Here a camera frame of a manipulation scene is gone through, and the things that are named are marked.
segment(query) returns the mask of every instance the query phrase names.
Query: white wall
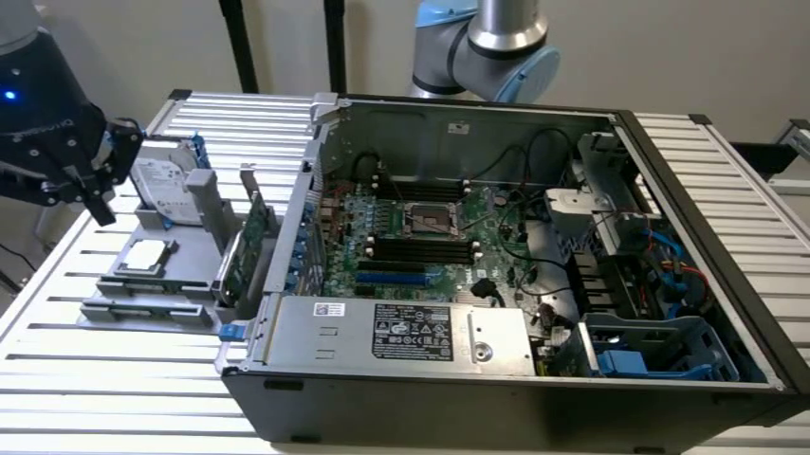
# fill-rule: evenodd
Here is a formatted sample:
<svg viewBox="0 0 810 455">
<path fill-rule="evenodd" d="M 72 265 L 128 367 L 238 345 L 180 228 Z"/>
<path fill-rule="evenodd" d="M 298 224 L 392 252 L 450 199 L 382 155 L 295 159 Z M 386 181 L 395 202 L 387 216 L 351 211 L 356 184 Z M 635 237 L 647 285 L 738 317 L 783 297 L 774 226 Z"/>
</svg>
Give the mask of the white wall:
<svg viewBox="0 0 810 455">
<path fill-rule="evenodd" d="M 172 87 L 238 90 L 216 0 L 40 0 L 85 91 L 145 121 Z M 403 94 L 418 0 L 347 0 L 350 91 Z M 563 61 L 540 102 L 703 113 L 735 139 L 810 117 L 806 0 L 543 0 Z M 330 87 L 322 0 L 244 0 L 264 92 Z"/>
<path fill-rule="evenodd" d="M 35 0 L 89 99 L 143 126 L 173 88 L 238 91 L 216 0 Z"/>
</svg>

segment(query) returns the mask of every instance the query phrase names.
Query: motherboard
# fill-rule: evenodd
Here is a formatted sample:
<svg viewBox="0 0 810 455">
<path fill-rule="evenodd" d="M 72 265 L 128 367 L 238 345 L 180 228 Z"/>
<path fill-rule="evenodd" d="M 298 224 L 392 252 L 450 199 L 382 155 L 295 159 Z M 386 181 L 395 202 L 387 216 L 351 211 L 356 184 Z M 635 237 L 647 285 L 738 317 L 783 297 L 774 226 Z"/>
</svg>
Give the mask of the motherboard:
<svg viewBox="0 0 810 455">
<path fill-rule="evenodd" d="M 323 293 L 330 297 L 487 303 L 471 291 L 494 283 L 503 302 L 532 307 L 515 292 L 527 262 L 514 191 L 456 183 L 331 182 L 320 208 L 327 239 Z"/>
</svg>

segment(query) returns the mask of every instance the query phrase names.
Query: circuit board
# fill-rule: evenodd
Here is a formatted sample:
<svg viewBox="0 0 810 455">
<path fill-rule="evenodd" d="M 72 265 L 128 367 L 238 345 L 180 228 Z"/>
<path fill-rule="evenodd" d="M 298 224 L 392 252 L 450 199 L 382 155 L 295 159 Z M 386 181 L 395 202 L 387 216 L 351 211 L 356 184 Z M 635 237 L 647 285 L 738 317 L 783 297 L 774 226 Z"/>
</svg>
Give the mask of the circuit board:
<svg viewBox="0 0 810 455">
<path fill-rule="evenodd" d="M 227 303 L 231 305 L 236 305 L 243 294 L 248 292 L 267 229 L 268 210 L 264 206 L 262 194 L 254 192 L 251 211 L 242 225 L 233 259 L 223 279 Z"/>
<path fill-rule="evenodd" d="M 327 191 L 330 220 L 324 224 L 327 238 L 327 273 L 323 294 L 328 297 L 362 297 L 384 300 L 422 300 L 440 302 L 486 303 L 476 298 L 470 287 L 480 279 L 495 282 L 508 306 L 515 305 L 515 289 L 508 286 L 508 269 L 518 277 L 526 272 L 526 261 L 516 261 L 503 252 L 499 242 L 499 224 L 507 205 L 495 204 L 495 187 L 472 187 L 455 203 L 379 199 L 362 184 L 336 183 Z M 516 226 L 518 213 L 503 220 Z M 424 264 L 427 282 L 363 286 L 356 282 L 366 254 L 368 236 L 380 240 L 408 239 L 448 240 L 478 243 L 479 257 L 470 264 Z M 508 249 L 527 255 L 527 244 L 507 242 Z M 358 285 L 366 289 L 356 293 Z"/>
</svg>

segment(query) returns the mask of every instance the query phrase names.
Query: aluminum extrusion table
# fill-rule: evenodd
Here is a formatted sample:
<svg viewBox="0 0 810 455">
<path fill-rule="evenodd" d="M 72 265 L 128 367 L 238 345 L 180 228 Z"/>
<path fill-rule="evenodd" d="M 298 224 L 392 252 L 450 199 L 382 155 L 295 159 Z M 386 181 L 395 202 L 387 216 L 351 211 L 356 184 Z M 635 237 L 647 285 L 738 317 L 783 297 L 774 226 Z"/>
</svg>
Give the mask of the aluminum extrusion table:
<svg viewBox="0 0 810 455">
<path fill-rule="evenodd" d="M 310 138 L 310 106 L 310 98 L 195 92 L 187 100 L 165 103 L 149 133 L 188 136 L 199 131 L 223 197 L 233 200 L 242 212 L 248 201 L 238 168 L 254 163 L 264 198 L 284 214 Z M 790 217 L 779 201 L 751 186 L 735 154 L 711 127 L 695 125 L 686 116 L 639 115 L 639 119 L 711 226 L 722 231 L 726 247 L 742 258 L 741 266 L 777 320 L 810 359 L 810 259 L 805 253 L 773 259 L 775 265 L 779 261 L 791 265 L 794 273 L 771 280 L 779 267 L 763 271 L 763 265 L 749 258 L 765 242 L 759 234 L 778 234 L 785 247 L 806 248 L 785 225 Z M 721 182 L 715 191 L 705 185 L 690 188 L 690 182 L 707 176 Z M 124 185 L 117 192 L 115 225 L 99 227 L 87 213 L 80 216 L 0 318 L 0 452 L 430 453 L 270 445 L 255 436 L 213 371 L 216 337 L 75 327 L 81 299 L 92 295 L 96 278 L 107 272 L 137 224 L 135 190 Z M 734 209 L 746 211 L 735 214 Z M 229 353 L 238 360 L 244 345 Z M 735 428 L 687 453 L 807 454 L 810 412 L 775 428 Z"/>
</svg>

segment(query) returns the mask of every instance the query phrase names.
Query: blue latch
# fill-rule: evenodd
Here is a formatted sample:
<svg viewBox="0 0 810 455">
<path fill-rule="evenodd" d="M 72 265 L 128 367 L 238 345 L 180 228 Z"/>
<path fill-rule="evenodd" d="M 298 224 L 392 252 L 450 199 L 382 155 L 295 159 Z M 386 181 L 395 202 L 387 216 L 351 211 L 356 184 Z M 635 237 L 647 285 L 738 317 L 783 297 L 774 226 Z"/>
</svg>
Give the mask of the blue latch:
<svg viewBox="0 0 810 455">
<path fill-rule="evenodd" d="M 596 355 L 596 360 L 606 376 L 647 377 L 647 365 L 638 351 L 604 351 Z"/>
<path fill-rule="evenodd" d="M 220 341 L 244 341 L 244 325 L 223 324 L 219 329 Z"/>
</svg>

